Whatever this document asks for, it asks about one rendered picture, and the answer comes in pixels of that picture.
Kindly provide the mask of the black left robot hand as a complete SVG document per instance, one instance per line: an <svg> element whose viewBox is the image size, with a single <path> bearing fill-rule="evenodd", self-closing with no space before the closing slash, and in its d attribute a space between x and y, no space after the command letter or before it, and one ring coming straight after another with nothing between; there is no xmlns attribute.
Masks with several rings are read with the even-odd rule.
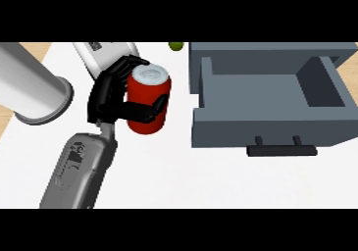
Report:
<svg viewBox="0 0 358 251"><path fill-rule="evenodd" d="M126 80L132 70L149 62L138 56L121 56L102 70L93 84L87 102L87 122L90 124L114 124L117 119L124 119L148 124L163 113L169 103L169 95L163 94L151 105L123 101L126 93Z"/></svg>

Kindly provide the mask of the large pale grey cylinder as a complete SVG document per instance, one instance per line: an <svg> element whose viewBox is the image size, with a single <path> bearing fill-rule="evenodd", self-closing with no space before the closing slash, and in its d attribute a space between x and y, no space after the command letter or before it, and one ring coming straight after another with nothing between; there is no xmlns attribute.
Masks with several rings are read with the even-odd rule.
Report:
<svg viewBox="0 0 358 251"><path fill-rule="evenodd" d="M18 120L39 126L65 112L74 90L68 80L55 76L18 42L0 42L0 105Z"/></svg>

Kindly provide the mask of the grey drawer box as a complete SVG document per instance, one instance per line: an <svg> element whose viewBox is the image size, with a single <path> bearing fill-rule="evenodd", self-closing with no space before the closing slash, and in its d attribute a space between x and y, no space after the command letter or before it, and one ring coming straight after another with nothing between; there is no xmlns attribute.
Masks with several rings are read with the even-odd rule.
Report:
<svg viewBox="0 0 358 251"><path fill-rule="evenodd" d="M238 62L219 67L203 57L200 107L232 110L355 108L355 102L328 57Z"/></svg>

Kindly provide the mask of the red can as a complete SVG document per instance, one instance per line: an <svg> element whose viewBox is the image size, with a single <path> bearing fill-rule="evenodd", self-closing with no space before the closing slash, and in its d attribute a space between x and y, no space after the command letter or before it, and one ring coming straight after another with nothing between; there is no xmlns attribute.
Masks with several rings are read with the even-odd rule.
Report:
<svg viewBox="0 0 358 251"><path fill-rule="evenodd" d="M154 64L139 65L129 77L126 95L127 100L135 103L151 105L163 94L170 94L172 79L166 69ZM155 133L166 121L167 109L157 115L155 120L148 124L133 121L127 122L129 128L139 134Z"/></svg>

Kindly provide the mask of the grey drawer front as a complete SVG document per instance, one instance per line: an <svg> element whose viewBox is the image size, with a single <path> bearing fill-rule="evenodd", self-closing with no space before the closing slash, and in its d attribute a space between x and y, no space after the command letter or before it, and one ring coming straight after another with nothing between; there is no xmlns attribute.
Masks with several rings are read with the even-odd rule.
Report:
<svg viewBox="0 0 358 251"><path fill-rule="evenodd" d="M358 107L195 108L191 146L245 147L259 136L266 145L290 145L299 135L305 145L333 146L358 137Z"/></svg>

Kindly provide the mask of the grey cabinet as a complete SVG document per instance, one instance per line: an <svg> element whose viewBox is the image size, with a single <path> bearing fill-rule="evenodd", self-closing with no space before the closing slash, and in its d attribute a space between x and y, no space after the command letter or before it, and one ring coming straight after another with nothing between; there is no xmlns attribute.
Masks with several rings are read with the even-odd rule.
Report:
<svg viewBox="0 0 358 251"><path fill-rule="evenodd" d="M189 42L189 93L198 93L203 58L214 75L291 75L312 57L328 57L339 67L356 51L353 42Z"/></svg>

